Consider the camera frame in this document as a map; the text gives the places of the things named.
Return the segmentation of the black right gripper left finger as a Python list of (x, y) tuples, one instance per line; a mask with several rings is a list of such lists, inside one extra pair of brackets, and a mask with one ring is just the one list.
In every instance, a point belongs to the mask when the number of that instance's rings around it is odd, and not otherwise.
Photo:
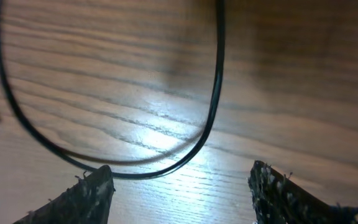
[(104, 165), (14, 224), (107, 224), (114, 192), (111, 168)]

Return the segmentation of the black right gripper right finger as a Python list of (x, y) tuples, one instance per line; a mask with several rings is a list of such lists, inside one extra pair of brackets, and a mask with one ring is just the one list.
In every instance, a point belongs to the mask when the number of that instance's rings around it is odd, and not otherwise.
[(262, 161), (255, 161), (248, 184), (256, 223), (357, 223), (349, 207), (331, 206)]

